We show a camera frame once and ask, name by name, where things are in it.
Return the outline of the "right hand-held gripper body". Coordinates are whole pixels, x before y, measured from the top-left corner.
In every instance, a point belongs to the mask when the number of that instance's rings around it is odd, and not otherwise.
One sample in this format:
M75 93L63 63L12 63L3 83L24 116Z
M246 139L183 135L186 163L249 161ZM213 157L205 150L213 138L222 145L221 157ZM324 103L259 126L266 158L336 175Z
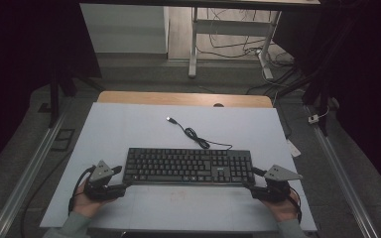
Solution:
M265 187L254 186L251 191L252 197L261 201L281 202L291 193L289 180L302 179L303 176L274 165L263 176Z

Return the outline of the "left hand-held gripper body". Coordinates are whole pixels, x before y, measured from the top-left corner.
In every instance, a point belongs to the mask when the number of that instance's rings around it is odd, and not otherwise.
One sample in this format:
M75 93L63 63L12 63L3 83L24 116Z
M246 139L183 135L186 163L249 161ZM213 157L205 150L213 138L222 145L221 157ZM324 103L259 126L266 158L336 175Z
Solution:
M86 181L84 193L91 200L111 200L123 197L120 184L109 185L114 173L104 161L100 161Z

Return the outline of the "black computer keyboard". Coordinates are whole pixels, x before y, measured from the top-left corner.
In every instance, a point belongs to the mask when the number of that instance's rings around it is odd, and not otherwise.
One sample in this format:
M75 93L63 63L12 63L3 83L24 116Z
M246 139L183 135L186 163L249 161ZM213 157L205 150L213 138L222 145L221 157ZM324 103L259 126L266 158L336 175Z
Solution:
M125 181L133 184L242 185L254 183L245 150L130 148Z

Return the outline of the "person's right hand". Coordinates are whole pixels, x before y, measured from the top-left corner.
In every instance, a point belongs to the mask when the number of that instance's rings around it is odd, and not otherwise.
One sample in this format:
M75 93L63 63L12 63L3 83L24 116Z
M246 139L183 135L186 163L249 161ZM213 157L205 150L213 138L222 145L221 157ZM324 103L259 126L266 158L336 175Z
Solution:
M277 222L298 219L298 210L288 199L281 202L262 201L262 203L269 208Z

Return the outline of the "person's left hand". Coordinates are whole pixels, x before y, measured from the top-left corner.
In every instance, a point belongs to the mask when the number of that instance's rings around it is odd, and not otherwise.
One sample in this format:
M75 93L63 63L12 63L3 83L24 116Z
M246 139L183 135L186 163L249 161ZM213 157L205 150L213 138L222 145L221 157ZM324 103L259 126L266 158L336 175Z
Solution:
M77 191L74 194L73 199L73 211L81 214L85 217L92 218L98 213L101 207L109 203L112 200L105 201L95 201L91 200L83 192L85 187L85 181L78 187Z

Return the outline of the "white paper tag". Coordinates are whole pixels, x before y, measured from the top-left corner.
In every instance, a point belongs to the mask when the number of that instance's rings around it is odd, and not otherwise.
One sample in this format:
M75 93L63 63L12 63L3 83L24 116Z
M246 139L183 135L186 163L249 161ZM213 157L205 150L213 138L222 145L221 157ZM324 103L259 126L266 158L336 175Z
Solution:
M287 144L289 146L289 150L293 158L299 157L302 154L300 150L290 140L287 141Z

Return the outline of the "black stand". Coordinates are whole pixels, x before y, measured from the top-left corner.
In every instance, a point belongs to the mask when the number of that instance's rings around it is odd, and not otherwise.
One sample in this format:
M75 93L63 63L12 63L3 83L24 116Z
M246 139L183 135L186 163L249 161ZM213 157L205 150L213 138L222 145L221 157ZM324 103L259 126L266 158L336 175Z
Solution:
M319 113L321 117L318 119L318 127L322 134L327 136L326 115L328 110L329 83L331 80L330 73L334 59L340 52L340 49L354 26L354 20L347 18L343 21L341 28L336 32L336 36L331 39L329 50L324 55L323 60L318 65L317 70L305 76L302 80L291 84L288 88L278 91L277 97L281 98L296 89L308 84L308 89L302 96L305 105L313 105L315 100L319 98Z
M63 94L68 97L76 96L77 89L73 83L73 80L77 78L80 81L84 82L88 86L94 88L98 92L102 92L105 88L95 82L90 77L87 77L81 74L78 70L74 69L71 66L61 67L54 66L52 71L52 77L50 81L50 92L51 92L51 120L49 127L54 128L57 124L58 119L60 118L60 96L59 90L63 91Z

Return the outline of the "white-legged desk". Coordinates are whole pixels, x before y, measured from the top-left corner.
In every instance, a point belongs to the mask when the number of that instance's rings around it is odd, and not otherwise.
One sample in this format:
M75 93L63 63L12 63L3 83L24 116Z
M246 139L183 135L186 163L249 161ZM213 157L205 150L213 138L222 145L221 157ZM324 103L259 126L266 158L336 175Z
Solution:
M262 75L265 79L272 79L273 75L266 61L270 43L283 11L309 11L320 8L319 0L77 0L82 4L120 5L120 6L164 6L164 7L192 7L191 14L191 45L189 78L196 77L196 40L198 34L208 34L208 20L198 18L199 8L268 10L273 13L269 22L237 22L219 21L219 34L238 36L264 37L265 42L256 56L262 66Z

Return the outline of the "white cabinet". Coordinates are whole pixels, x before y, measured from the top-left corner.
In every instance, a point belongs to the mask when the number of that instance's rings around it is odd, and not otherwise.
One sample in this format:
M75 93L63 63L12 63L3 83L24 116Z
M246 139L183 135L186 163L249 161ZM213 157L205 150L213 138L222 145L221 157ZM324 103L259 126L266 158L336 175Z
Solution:
M168 7L83 3L80 9L97 53L168 52Z

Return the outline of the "dark curtain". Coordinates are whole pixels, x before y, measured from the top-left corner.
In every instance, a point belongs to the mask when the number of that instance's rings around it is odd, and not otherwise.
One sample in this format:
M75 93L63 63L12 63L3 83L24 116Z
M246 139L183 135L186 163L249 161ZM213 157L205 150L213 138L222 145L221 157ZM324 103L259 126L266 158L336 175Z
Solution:
M0 0L0 153L55 74L101 76L79 0Z
M314 73L337 34L353 28L330 64L329 94L336 116L381 175L381 0L319 0L321 11L281 14L274 42L304 74Z

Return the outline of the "metal floor rail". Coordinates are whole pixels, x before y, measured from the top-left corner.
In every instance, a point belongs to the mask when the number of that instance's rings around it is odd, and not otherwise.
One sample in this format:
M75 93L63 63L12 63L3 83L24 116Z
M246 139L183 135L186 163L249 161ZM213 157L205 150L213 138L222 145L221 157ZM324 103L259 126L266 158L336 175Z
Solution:
M336 151L318 123L312 124L317 140L328 160L328 163L333 171L335 178L340 186L340 189L345 197L346 203L351 209L358 227L364 238L379 238L377 229L375 228L370 215L368 214L363 202L358 196L347 172L345 171Z
M37 176L55 137L60 130L68 110L71 108L72 98L66 98L60 106L60 114L48 128L40 140L40 144L25 166L23 173L15 184L0 212L0 238L5 238L14 219L23 204L32 184Z

